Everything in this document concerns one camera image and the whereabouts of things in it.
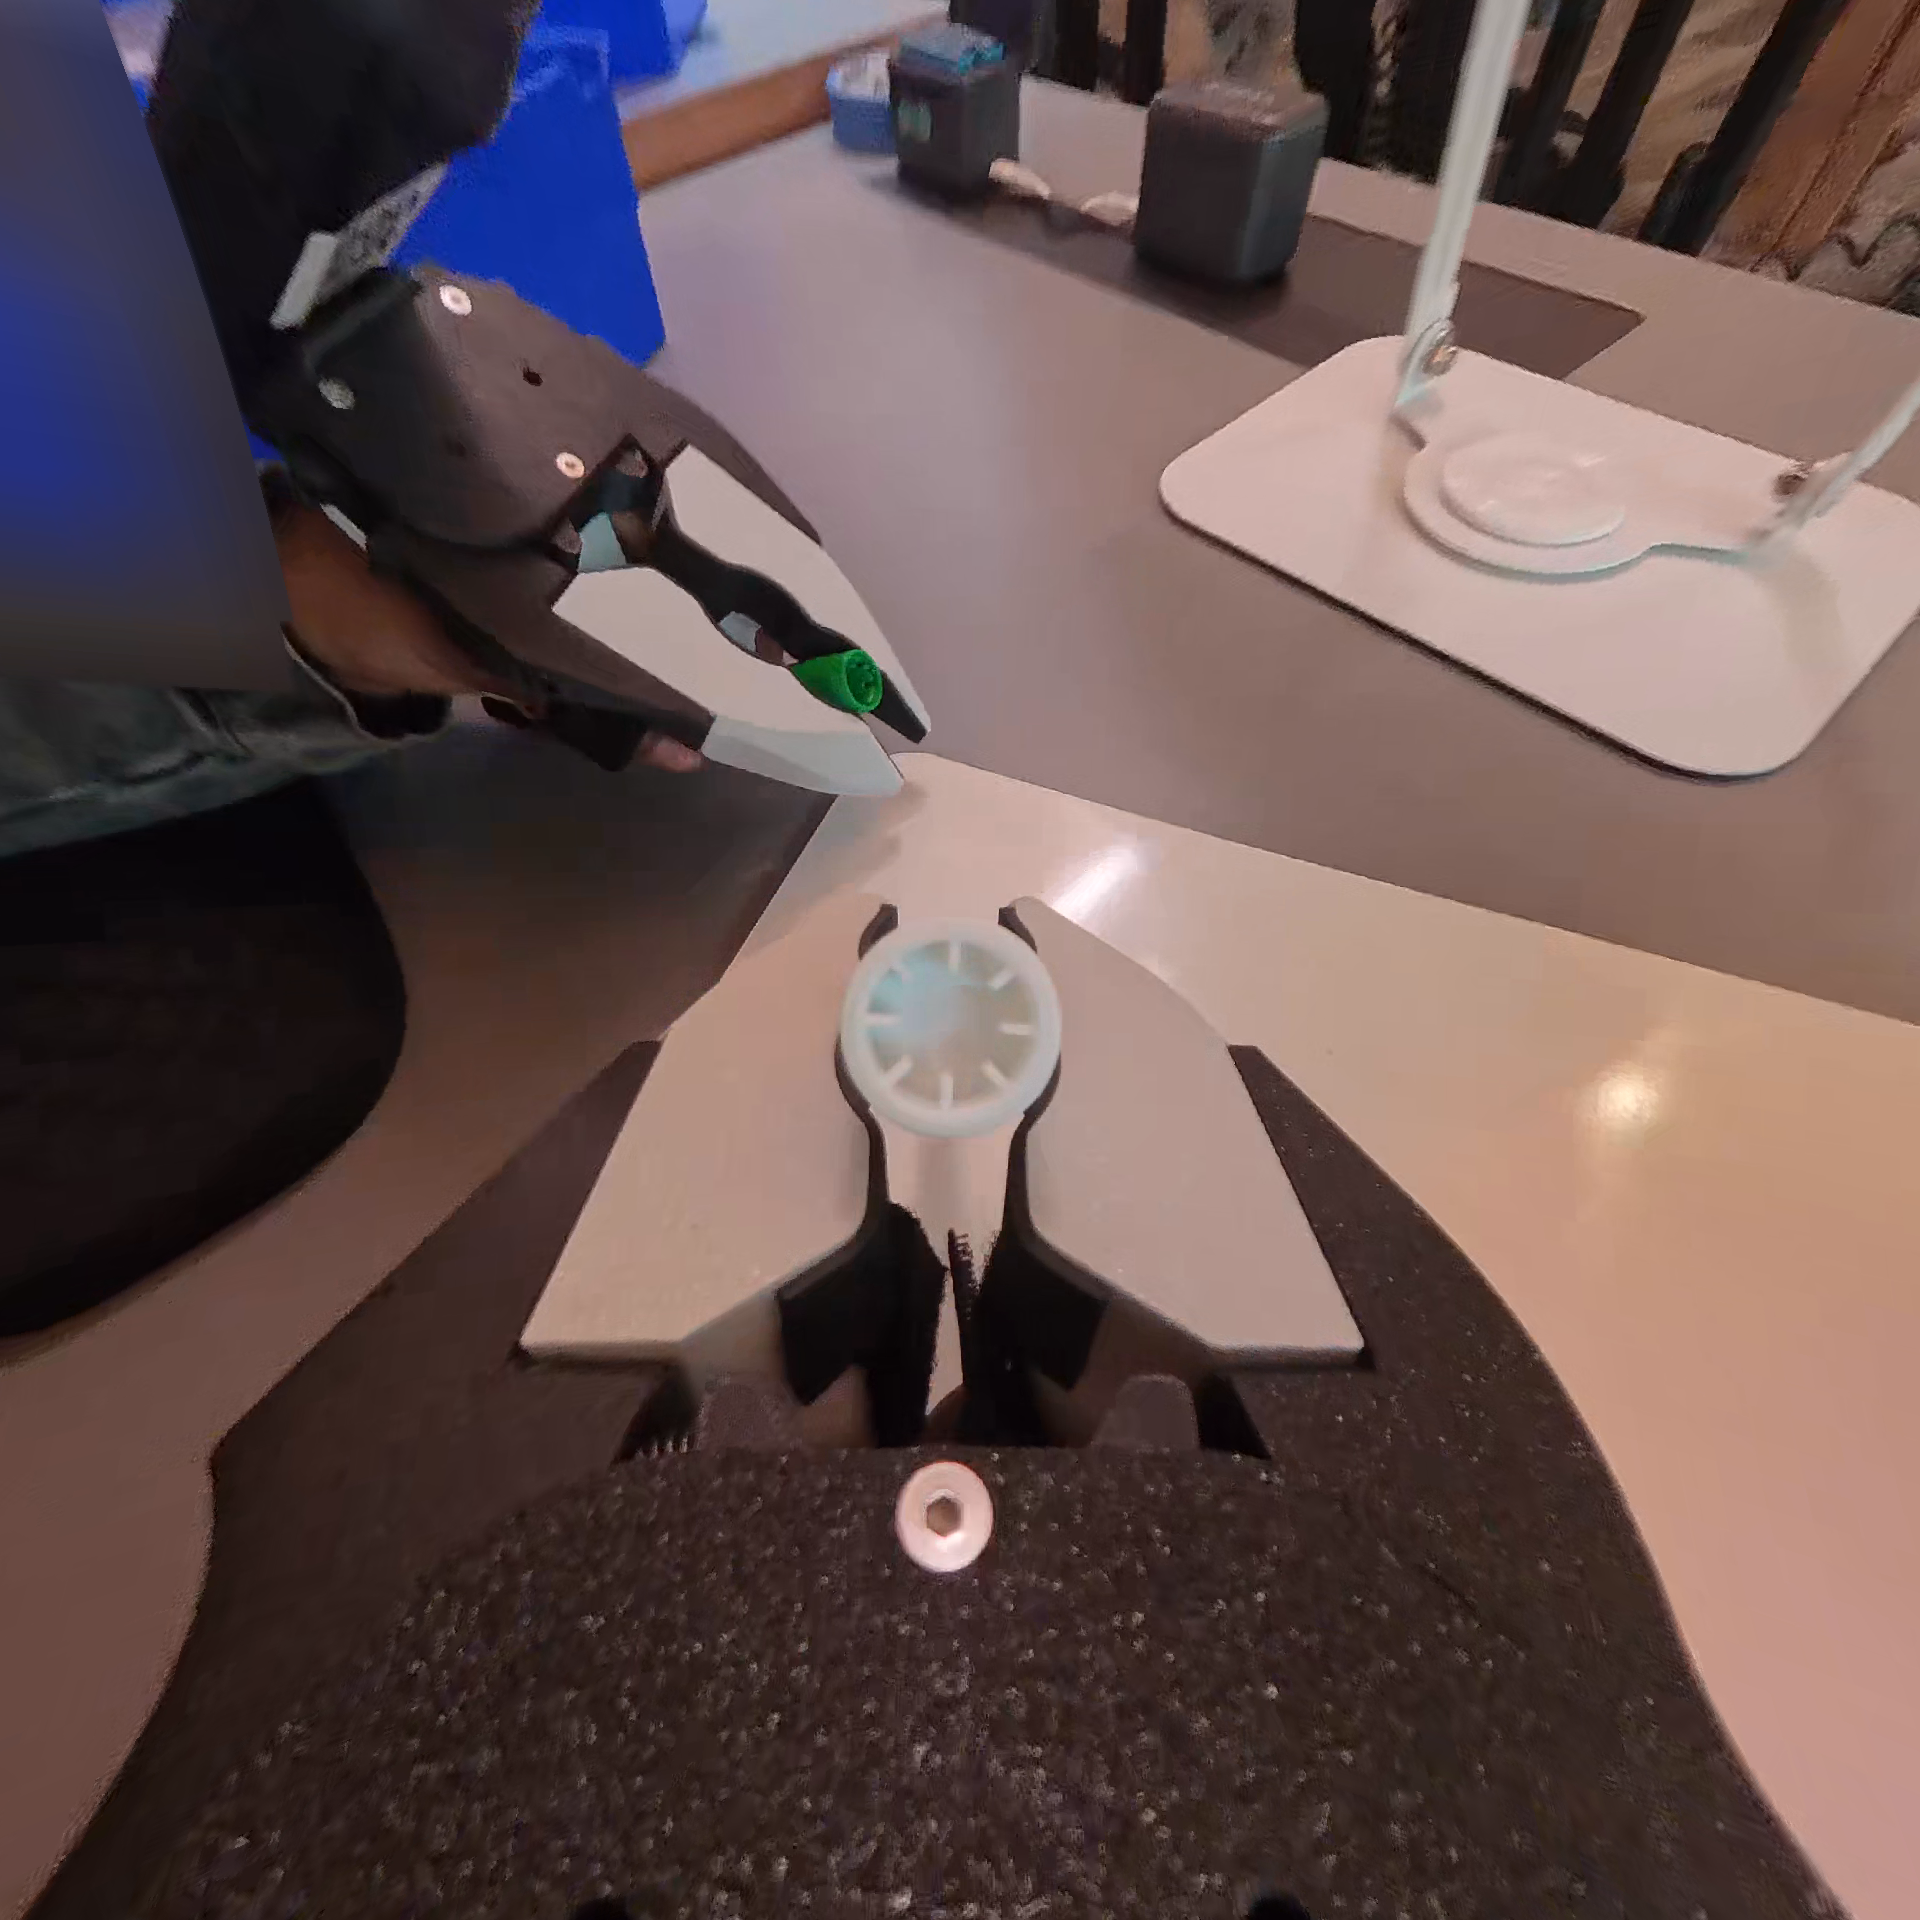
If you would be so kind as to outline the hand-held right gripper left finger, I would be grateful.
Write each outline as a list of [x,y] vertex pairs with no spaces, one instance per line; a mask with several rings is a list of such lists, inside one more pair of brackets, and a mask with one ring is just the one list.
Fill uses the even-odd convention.
[[742,954],[664,1037],[517,1337],[539,1361],[756,1378],[829,1447],[925,1435],[947,1291],[839,1066],[893,905],[837,895]]

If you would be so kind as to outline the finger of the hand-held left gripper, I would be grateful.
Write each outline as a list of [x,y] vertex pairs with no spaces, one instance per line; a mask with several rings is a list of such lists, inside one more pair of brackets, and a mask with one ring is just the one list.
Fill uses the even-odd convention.
[[[673,446],[664,456],[625,449],[600,476],[595,510],[581,527],[578,578],[622,568],[659,571],[761,661],[790,666],[849,647],[869,651],[888,681],[881,707],[864,715],[871,732],[878,742],[883,732],[925,742],[930,715],[917,688],[827,549],[698,446]],[[678,695],[705,720],[703,744],[707,710],[659,686],[659,695],[634,693],[632,700],[664,715],[664,700]]]
[[861,715],[829,707],[790,666],[747,654],[659,571],[593,571],[559,595],[556,612],[705,707],[710,761],[834,798],[900,790],[895,761]]

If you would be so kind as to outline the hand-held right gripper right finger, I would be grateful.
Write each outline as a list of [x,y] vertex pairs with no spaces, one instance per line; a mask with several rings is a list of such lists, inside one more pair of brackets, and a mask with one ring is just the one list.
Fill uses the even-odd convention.
[[1132,1381],[1171,1378],[1237,1444],[1232,1378],[1359,1366],[1356,1313],[1213,1022],[1037,898],[1000,925],[1059,993],[1061,1051],[964,1310],[971,1422],[1076,1447]]

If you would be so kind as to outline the blue plastic storage bin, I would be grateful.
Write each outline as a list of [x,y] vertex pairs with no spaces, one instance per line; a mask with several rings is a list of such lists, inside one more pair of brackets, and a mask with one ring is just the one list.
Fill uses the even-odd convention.
[[398,266],[500,281],[644,366],[664,344],[617,90],[673,78],[705,2],[546,2],[522,37],[510,105],[459,154]]

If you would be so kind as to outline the green dry erase marker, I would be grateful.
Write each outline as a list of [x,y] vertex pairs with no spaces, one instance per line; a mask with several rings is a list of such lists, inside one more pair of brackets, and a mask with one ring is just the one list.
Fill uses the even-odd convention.
[[864,944],[837,1064],[873,1120],[922,1139],[1017,1125],[1061,1066],[1064,1012],[1037,947],[986,920],[903,922]]

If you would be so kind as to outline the white whiteboard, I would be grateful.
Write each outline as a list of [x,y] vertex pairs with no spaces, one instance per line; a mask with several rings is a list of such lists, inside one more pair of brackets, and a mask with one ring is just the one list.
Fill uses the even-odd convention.
[[744,949],[839,893],[1039,898],[1256,1044],[1569,1391],[1759,1788],[1918,1910],[1910,1022],[910,754]]

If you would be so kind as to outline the person's left forearm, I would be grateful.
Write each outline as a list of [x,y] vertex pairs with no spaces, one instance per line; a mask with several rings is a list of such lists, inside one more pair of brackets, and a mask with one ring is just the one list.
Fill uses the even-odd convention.
[[298,659],[290,690],[2,683],[2,856],[256,800],[451,720],[444,695],[344,690]]

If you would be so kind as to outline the person's left hand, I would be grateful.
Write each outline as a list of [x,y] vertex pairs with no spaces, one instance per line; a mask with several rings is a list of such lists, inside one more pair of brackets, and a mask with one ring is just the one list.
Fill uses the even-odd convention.
[[281,507],[273,539],[288,644],[373,742],[444,732],[459,703],[481,703],[517,732],[549,732],[542,710],[515,703],[512,683],[483,676],[434,612],[376,573],[322,510],[300,500]]

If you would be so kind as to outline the blue tape roll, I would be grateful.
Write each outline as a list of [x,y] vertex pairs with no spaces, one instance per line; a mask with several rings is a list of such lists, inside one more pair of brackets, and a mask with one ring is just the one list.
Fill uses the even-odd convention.
[[849,54],[827,71],[832,141],[859,156],[893,156],[890,49]]

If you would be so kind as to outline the dark battery charger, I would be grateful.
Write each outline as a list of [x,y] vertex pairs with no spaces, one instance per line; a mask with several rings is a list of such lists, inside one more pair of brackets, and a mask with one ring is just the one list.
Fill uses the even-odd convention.
[[888,59],[898,176],[947,200],[978,200],[1020,154],[1022,68],[964,22],[905,34]]

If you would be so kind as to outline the grey box device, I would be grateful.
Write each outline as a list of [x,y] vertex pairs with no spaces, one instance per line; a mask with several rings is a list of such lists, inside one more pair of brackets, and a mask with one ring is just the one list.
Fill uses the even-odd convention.
[[1171,83],[1144,117],[1132,249],[1213,288],[1264,285],[1298,251],[1325,151],[1327,102],[1300,85]]

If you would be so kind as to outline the white metal desk stand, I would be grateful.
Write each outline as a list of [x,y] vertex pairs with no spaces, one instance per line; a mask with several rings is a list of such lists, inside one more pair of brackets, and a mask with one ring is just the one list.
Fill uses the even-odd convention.
[[1454,305],[1527,5],[1476,5],[1398,339],[1164,468],[1191,532],[1681,773],[1781,771],[1915,622],[1918,507],[1864,483],[1918,385],[1810,466],[1459,349]]

